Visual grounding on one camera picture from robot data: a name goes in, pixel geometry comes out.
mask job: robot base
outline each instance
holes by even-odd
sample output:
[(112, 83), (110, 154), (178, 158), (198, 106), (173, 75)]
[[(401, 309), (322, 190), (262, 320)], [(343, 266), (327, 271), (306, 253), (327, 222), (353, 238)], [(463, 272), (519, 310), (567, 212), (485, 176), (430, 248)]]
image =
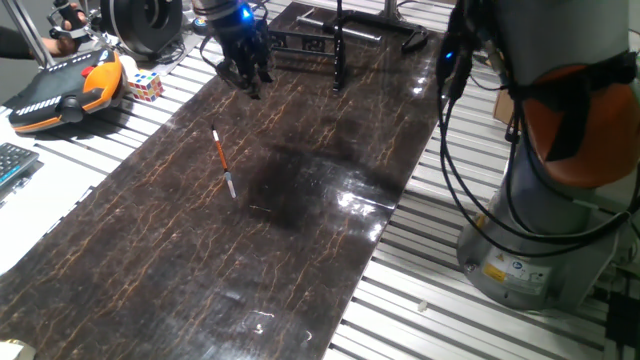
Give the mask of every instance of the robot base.
[[(531, 159), (536, 162), (533, 165), (548, 184), (574, 198), (593, 200), (595, 190), (563, 188), (546, 177), (535, 155)], [(608, 216), (562, 199), (540, 184), (532, 173), (524, 149), (517, 152), (513, 166), (514, 207), (522, 219), (527, 219), (526, 225), (532, 231), (573, 234), (587, 231), (608, 220)], [(505, 184), (503, 180), (489, 211), (508, 226), (520, 229), (509, 212)], [(484, 215), (478, 216), (476, 223), (490, 238), (518, 252), (546, 253), (566, 247), (522, 239)], [(550, 307), (570, 310), (582, 303), (621, 244), (624, 247), (634, 241), (629, 228), (625, 224), (592, 244), (563, 255), (526, 258), (499, 250), (467, 225), (458, 239), (457, 257), (473, 285), (500, 304), (522, 310)]]

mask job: marble surface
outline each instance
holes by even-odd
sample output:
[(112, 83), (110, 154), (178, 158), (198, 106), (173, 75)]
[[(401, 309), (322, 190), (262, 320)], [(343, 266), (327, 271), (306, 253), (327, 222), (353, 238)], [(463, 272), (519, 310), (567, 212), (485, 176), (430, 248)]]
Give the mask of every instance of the marble surface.
[[(314, 31), (308, 9), (271, 28)], [(436, 122), (439, 37), (401, 56), (378, 33), (347, 39), (338, 94), (330, 60), (284, 54), (260, 101), (207, 84), (0, 277), (0, 339), (40, 360), (321, 358)]]

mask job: pen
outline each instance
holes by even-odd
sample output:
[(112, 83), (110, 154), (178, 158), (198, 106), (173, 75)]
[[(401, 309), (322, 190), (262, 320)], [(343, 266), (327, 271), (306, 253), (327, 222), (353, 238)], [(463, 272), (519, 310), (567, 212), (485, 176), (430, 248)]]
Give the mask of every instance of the pen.
[(222, 151), (222, 145), (220, 144), (220, 137), (218, 136), (218, 132), (213, 125), (211, 125), (211, 132), (213, 133), (213, 141), (215, 141), (216, 147), (218, 148), (218, 154), (220, 154), (220, 161), (222, 161), (222, 169), (224, 170), (225, 181), (229, 186), (231, 197), (235, 199), (236, 191), (233, 187), (233, 181), (231, 181), (231, 173), (229, 172), (229, 168), (227, 167), (227, 160), (224, 158), (224, 152)]

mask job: sticker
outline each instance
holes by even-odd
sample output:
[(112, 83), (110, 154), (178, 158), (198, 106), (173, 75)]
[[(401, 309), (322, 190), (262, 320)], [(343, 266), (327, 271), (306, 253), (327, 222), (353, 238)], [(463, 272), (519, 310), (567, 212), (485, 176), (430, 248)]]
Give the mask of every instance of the sticker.
[(549, 277), (551, 267), (532, 265), (528, 261), (491, 249), (482, 272), (506, 288), (526, 294), (539, 295)]

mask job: metal stand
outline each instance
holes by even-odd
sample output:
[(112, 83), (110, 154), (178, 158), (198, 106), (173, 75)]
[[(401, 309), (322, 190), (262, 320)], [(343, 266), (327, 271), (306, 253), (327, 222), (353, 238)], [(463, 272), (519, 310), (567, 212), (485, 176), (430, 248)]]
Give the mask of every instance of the metal stand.
[[(344, 86), (347, 74), (346, 48), (344, 43), (342, 0), (338, 0), (335, 24), (331, 26), (333, 36), (312, 35), (291, 31), (269, 30), (269, 37), (273, 44), (273, 51), (288, 52), (294, 54), (333, 57), (334, 58), (334, 80), (333, 90), (340, 91)], [(287, 38), (295, 37), (302, 39), (302, 49), (289, 47)], [(333, 41), (333, 52), (327, 52), (327, 41)]]
[(55, 65), (53, 57), (47, 50), (46, 46), (42, 42), (42, 37), (38, 33), (35, 25), (31, 21), (31, 17), (27, 13), (26, 9), (22, 5), (22, 0), (2, 0), (11, 20), (16, 24), (18, 31), (22, 34), (22, 37), (27, 41), (31, 48), (31, 53), (34, 59), (44, 69)]
[[(307, 18), (309, 13), (298, 17), (298, 22), (302, 24), (308, 24), (314, 27), (321, 28), (325, 33), (333, 34), (335, 32), (335, 26), (337, 19), (333, 19), (327, 22), (320, 22)], [(379, 14), (369, 14), (361, 11), (348, 10), (341, 16), (342, 25), (348, 22), (355, 22), (367, 26), (371, 26), (378, 29), (399, 32), (408, 34), (409, 38), (402, 44), (402, 53), (410, 53), (423, 48), (428, 41), (428, 30), (420, 25), (410, 24), (402, 20), (402, 16), (398, 12), (397, 0), (386, 0), (384, 4), (384, 10)], [(348, 36), (358, 38), (361, 40), (379, 43), (380, 37), (365, 34), (359, 31), (353, 31), (349, 29), (343, 30)]]

